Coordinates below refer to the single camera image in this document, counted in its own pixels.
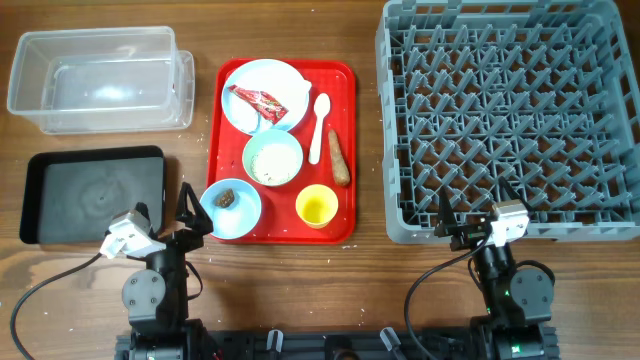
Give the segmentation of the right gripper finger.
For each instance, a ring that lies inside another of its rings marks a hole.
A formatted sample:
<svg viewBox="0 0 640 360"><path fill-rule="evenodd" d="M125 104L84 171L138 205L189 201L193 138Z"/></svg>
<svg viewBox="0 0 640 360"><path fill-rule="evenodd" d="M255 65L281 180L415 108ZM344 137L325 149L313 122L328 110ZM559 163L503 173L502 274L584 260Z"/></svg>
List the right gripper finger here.
<svg viewBox="0 0 640 360"><path fill-rule="evenodd" d="M457 226L458 223L447 196L446 189L441 188L439 191L437 225L435 227L434 234L437 237L452 236L456 232Z"/></svg>
<svg viewBox="0 0 640 360"><path fill-rule="evenodd" d="M504 201L521 201L521 196L514 190L511 184L502 176L498 178L498 187Z"/></svg>

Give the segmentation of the brown food chunk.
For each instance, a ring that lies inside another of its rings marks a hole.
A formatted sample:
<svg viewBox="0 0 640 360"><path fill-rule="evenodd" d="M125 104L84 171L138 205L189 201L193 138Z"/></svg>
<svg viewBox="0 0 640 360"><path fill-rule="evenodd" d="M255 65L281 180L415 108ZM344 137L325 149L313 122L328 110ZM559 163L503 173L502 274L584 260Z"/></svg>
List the brown food chunk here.
<svg viewBox="0 0 640 360"><path fill-rule="evenodd" d="M215 200L215 205L220 208L228 208L235 202L235 193L231 188L222 191Z"/></svg>

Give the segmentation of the small light blue bowl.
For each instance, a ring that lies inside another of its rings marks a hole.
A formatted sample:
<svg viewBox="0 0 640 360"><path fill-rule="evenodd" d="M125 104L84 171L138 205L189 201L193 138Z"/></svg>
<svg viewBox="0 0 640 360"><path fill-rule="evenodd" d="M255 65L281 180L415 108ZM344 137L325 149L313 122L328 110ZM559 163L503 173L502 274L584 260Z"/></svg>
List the small light blue bowl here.
<svg viewBox="0 0 640 360"><path fill-rule="evenodd" d="M228 208L215 205L218 195L231 188L235 202ZM262 201L257 190L248 182L228 178L209 186L200 198L200 204L213 221L210 235L221 240L239 239L251 232L262 214Z"/></svg>

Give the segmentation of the white rice pile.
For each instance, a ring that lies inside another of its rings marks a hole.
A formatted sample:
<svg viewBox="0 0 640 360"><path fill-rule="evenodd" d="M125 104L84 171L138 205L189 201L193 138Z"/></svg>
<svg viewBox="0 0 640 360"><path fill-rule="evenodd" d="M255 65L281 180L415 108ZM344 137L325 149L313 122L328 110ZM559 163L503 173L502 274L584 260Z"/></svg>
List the white rice pile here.
<svg viewBox="0 0 640 360"><path fill-rule="evenodd" d="M277 186L291 180L298 168L298 156L284 144L269 144L252 158L251 172L263 185Z"/></svg>

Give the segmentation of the mint green bowl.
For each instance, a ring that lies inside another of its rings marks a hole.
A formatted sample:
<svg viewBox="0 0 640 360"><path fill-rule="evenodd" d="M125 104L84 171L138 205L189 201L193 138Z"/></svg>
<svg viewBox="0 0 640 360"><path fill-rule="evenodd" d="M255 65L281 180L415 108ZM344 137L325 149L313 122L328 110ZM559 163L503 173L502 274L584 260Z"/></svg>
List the mint green bowl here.
<svg viewBox="0 0 640 360"><path fill-rule="evenodd" d="M283 131L283 130L277 130L277 129L273 129L273 130L267 130L265 132L262 132L258 135L253 136L245 145L245 148L243 150L242 153L242 164L244 167L245 172L247 173L247 175L255 182L257 182L260 185L263 185L261 183L259 183L253 176L252 172L251 172L251 161L253 156L259 151L261 150L264 146L269 145L269 144L284 144L287 146L290 146L291 148L294 149L294 151L296 152L297 156L298 156L298 168L297 168L297 172L295 173L295 175L293 176L293 178L291 180L294 179L294 177L299 173L300 169L302 168L303 165L303 160L304 160L304 153L302 150L302 147L300 145L300 143L298 142L298 140L291 135L290 133ZM269 186L269 185L264 185L264 186L268 186L268 187L278 187L278 186L282 186L284 184L281 185L277 185L277 186Z"/></svg>

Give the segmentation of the yellow plastic cup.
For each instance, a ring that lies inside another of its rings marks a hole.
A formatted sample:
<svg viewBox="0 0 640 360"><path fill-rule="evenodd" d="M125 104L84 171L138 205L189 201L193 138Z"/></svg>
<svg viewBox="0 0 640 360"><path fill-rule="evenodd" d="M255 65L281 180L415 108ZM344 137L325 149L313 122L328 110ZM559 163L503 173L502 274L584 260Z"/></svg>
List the yellow plastic cup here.
<svg viewBox="0 0 640 360"><path fill-rule="evenodd" d="M338 212L336 193L328 186L313 184L300 191L295 201L295 210L300 219L309 227L326 227Z"/></svg>

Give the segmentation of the brown carrot-like food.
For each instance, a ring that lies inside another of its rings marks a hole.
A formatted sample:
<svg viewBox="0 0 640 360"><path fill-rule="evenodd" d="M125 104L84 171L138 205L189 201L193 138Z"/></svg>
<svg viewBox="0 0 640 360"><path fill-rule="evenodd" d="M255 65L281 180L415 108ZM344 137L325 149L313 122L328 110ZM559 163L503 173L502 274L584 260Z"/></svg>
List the brown carrot-like food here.
<svg viewBox="0 0 640 360"><path fill-rule="evenodd" d="M347 186L351 181L351 177L335 130L329 130L328 140L334 182L339 186Z"/></svg>

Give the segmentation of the red snack wrapper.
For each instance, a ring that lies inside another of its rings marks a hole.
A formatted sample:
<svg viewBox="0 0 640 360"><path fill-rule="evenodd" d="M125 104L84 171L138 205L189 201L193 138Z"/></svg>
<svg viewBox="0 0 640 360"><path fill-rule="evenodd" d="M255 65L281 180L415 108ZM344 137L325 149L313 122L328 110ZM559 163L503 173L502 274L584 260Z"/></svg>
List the red snack wrapper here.
<svg viewBox="0 0 640 360"><path fill-rule="evenodd" d="M229 91L272 124L277 124L289 112L281 102L265 91L245 89L237 85L231 85Z"/></svg>

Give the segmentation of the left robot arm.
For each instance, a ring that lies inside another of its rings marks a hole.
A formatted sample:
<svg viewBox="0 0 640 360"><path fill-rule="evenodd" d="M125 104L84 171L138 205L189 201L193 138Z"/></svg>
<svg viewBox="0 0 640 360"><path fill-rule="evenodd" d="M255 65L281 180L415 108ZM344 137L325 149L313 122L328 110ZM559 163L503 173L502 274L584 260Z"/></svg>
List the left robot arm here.
<svg viewBox="0 0 640 360"><path fill-rule="evenodd" d="M142 260L146 268L127 279L122 300L131 335L117 339L115 360L216 359L218 346L199 319L191 319L187 278L198 276L185 255L204 246L213 223L190 184L181 185L176 220L184 227L161 238L163 250Z"/></svg>

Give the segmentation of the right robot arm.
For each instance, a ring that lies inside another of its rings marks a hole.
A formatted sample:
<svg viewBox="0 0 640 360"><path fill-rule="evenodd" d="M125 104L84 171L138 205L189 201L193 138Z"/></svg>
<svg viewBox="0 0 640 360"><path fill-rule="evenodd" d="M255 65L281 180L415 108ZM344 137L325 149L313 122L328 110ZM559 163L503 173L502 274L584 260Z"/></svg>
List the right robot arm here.
<svg viewBox="0 0 640 360"><path fill-rule="evenodd" d="M558 359L555 329L548 327L555 275L546 265L514 260L510 243L527 232L531 206L502 177L506 199L495 203L480 223L456 220L447 193L439 192L435 235L448 237L453 251L468 250L487 308L470 321L473 359Z"/></svg>

